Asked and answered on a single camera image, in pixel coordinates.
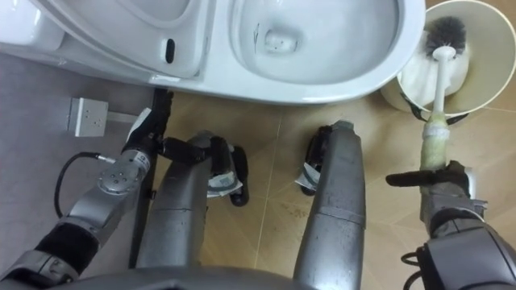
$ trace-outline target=black bristles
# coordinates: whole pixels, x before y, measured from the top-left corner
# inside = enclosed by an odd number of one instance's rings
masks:
[[[434,50],[449,46],[461,55],[466,49],[466,27],[457,17],[442,17],[430,23],[427,27],[427,55],[432,57]]]

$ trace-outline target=white bucket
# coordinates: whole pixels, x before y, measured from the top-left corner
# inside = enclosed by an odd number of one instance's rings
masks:
[[[459,92],[447,97],[445,112],[451,122],[492,102],[509,84],[516,68],[516,34],[506,16],[489,4],[474,0],[440,3],[427,11],[427,23],[444,16],[460,18],[466,26],[471,60]],[[424,119],[430,111],[406,96],[399,77],[381,89],[393,107]]]

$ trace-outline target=toilet bowl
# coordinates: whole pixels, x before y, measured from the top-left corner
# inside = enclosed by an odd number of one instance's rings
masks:
[[[379,89],[406,64],[425,22],[424,0],[32,2],[65,32],[44,52],[63,68],[69,61],[89,75],[284,104]],[[0,46],[23,57],[10,44]]]

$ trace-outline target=white label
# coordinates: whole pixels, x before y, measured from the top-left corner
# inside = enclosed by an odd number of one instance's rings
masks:
[[[233,172],[229,172],[226,174],[222,174],[219,176],[214,176],[208,181],[208,185],[213,188],[226,188],[228,186],[231,186],[232,184],[235,184],[234,187],[229,188],[227,190],[222,191],[210,191],[208,190],[208,197],[223,197],[227,194],[233,193],[234,191],[240,189],[243,184],[238,180]]]
[[[311,167],[307,163],[303,164],[303,167],[305,168],[304,171],[306,171],[306,173],[308,173],[310,179],[313,180],[316,184],[318,184],[319,183],[319,177],[321,176],[321,173],[319,173],[317,170],[315,170],[315,168]],[[317,185],[314,185],[314,184],[312,184],[311,182],[308,181],[308,178],[306,177],[304,171],[301,172],[301,175],[296,180],[296,183],[301,185],[301,186],[303,186],[303,187],[306,187],[308,189],[316,190],[317,189]]]
[[[147,156],[142,153],[138,152],[135,156],[135,160],[138,160],[144,167],[145,170],[148,171],[151,168],[151,161],[147,158]]]

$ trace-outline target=silver metal joint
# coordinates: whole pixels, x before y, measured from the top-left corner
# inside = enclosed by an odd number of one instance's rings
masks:
[[[149,168],[148,156],[136,150],[125,151],[120,159],[101,173],[98,187],[106,193],[115,195],[133,192]]]
[[[0,280],[5,279],[10,273],[24,269],[48,278],[55,285],[69,283],[79,279],[77,272],[64,260],[41,251],[27,251],[6,271]]]
[[[106,162],[108,164],[114,164],[116,162],[115,158],[107,157],[107,156],[104,156],[104,155],[99,155],[97,159],[99,159],[101,161],[104,161],[104,162]]]

